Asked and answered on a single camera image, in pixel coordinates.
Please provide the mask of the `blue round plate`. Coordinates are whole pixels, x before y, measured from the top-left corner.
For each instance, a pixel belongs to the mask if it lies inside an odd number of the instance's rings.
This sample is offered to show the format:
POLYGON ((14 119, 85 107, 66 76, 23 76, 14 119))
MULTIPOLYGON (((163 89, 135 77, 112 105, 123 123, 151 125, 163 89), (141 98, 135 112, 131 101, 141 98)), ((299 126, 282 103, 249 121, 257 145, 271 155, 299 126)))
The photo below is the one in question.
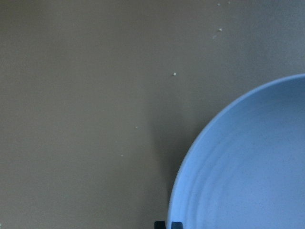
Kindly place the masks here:
POLYGON ((168 228, 305 226, 305 77, 264 84, 198 135, 176 177, 168 228))

